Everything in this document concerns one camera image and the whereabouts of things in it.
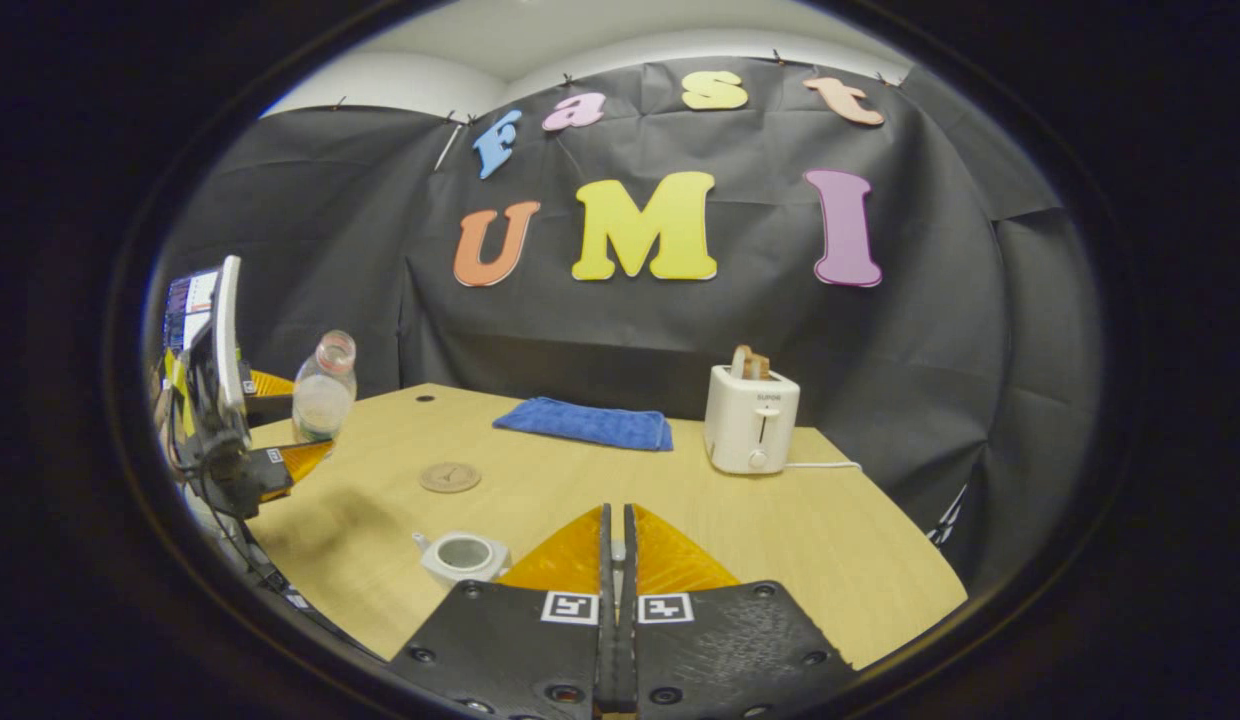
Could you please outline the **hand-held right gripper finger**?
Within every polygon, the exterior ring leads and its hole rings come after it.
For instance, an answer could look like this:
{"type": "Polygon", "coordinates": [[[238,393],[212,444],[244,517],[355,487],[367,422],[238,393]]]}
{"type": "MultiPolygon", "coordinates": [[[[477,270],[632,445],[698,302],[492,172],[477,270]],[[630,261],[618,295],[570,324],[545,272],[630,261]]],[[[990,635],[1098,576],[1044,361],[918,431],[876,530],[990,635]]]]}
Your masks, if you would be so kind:
{"type": "Polygon", "coordinates": [[[776,580],[739,582],[640,506],[624,511],[622,696],[639,719],[792,719],[856,670],[776,580]]]}
{"type": "Polygon", "coordinates": [[[594,719],[601,634],[614,630],[611,507],[583,516],[584,570],[542,587],[465,579],[388,670],[484,719],[594,719]]]}

